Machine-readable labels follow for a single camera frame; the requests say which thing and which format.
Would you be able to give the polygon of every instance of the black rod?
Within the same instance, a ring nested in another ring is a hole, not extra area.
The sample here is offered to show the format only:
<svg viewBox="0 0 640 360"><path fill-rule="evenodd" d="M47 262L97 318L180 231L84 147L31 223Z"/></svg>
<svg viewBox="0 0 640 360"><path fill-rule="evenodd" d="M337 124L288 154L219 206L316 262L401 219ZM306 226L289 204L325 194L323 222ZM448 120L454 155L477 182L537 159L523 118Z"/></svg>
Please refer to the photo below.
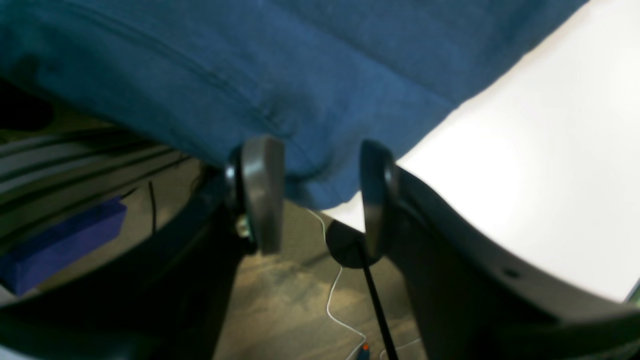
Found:
<svg viewBox="0 0 640 360"><path fill-rule="evenodd" d="M373 282L373 276L369 270L369 262L367 256L364 253L364 247L360 241L356 241L356 247L358 248L358 254L362 261L362 270L364 270L364 277L367 279L367 287L369 287L369 293L371 294L371 301L373 302L373 308L376 311L376 318L378 318L378 325L380 326L380 334L382 334L382 340L385 342L385 348L387 348L387 356L389 360L398 360L398 354L396 353L396 347L394 346L394 340L391 338L391 332L389 331L389 325L387 325L387 318L385 318L385 312L382 310L382 304L380 304L380 298L376 291L376 284Z"/></svg>

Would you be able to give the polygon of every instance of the white cable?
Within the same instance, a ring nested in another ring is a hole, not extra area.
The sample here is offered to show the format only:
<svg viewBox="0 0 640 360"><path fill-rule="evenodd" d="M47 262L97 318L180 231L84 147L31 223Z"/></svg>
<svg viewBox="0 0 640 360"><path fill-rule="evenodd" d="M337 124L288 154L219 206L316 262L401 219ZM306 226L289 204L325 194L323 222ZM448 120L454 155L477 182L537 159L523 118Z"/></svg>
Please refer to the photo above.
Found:
<svg viewBox="0 0 640 360"><path fill-rule="evenodd" d="M313 211L307 209L307 211L313 215L316 219L320 220L320 224L322 224L322 234L323 234L323 238L324 238L324 242L326 243L326 226L324 224L324 220L316 213L314 213ZM340 324L341 326L344 326L345 328L355 332L356 334L360 335L362 337L362 341L360 342L360 344L358 344L357 347L355 347L351 353L347 356L347 358L345 360L349 360L351 359L351 356L353 356L353 354L356 353L356 351L360 350L360 348L362 347L362 345L367 342L367 336L363 333L361 333L360 331L357 331L356 329L354 329L353 327L345 324L344 322L336 319L333 315L331 315L331 311L329 311L329 305L331 304L331 298L333 297L333 291L335 290L335 285L338 283L338 279L340 279L340 275L342 275L342 269L343 267L340 266L340 271L338 271L338 275L336 275L335 280L333 281L333 285L331 285L331 290L329 291L329 298L326 301L326 314L331 318L331 320L333 320L334 322L337 322L338 324Z"/></svg>
<svg viewBox="0 0 640 360"><path fill-rule="evenodd" d="M415 344L415 343L417 343L417 342L419 342L419 341L420 341L420 338L417 338L416 340L413 340L413 341L409 341L408 343L404 344L403 346L401 346L401 347L397 347L397 348L396 348L396 350L402 350L402 349L406 348L407 346L409 346L409 345L413 345L413 344ZM385 349L385 350L382 350L382 351L380 352L380 360L382 360L382 356L383 356L384 354L386 354L386 353L387 353L387 350L386 350L386 349Z"/></svg>

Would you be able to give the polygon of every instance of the white table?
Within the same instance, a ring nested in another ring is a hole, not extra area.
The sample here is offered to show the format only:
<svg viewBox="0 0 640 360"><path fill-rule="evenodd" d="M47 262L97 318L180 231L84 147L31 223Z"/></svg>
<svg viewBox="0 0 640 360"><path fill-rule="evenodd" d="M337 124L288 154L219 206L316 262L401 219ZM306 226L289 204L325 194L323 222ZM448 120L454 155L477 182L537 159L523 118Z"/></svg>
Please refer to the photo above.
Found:
<svg viewBox="0 0 640 360"><path fill-rule="evenodd" d="M511 252L624 300L640 277L640 1L592 0L397 163ZM360 194L325 212L364 230Z"/></svg>

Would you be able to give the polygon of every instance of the screw hole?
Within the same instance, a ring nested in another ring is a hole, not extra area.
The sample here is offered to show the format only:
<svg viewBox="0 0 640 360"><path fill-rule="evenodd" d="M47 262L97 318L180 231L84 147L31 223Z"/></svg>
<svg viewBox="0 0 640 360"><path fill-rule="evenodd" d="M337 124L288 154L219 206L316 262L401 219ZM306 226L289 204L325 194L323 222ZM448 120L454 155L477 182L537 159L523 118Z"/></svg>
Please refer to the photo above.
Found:
<svg viewBox="0 0 640 360"><path fill-rule="evenodd" d="M517 278L520 277L520 274L516 270L503 269L502 271L504 272L504 275L507 275L508 277L510 277L512 279L517 279Z"/></svg>

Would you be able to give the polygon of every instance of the floor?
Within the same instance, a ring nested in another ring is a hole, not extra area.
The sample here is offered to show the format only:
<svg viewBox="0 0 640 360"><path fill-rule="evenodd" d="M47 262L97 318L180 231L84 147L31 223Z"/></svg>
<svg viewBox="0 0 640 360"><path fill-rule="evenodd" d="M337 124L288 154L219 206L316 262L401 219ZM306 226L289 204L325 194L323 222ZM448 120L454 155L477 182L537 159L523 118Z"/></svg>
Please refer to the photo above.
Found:
<svg viewBox="0 0 640 360"><path fill-rule="evenodd" d="M7 132L0 135L0 142L22 137ZM170 221L188 201L198 171L199 164L194 160L154 180L159 226ZM120 236L54 275L36 292L55 288L107 263L150 234L147 187L138 188L122 202L128 210ZM324 219L328 225L331 219ZM306 209L286 203L283 241L281 254L251 256L242 262L215 360L342 360L362 340L326 314L329 290L340 266L327 251L320 221ZM386 259L371 270L396 346L417 339L400 273ZM371 358L377 359L383 344L361 270L343 271L330 309L336 318L366 334ZM399 357L426 359L420 343L401 349Z"/></svg>

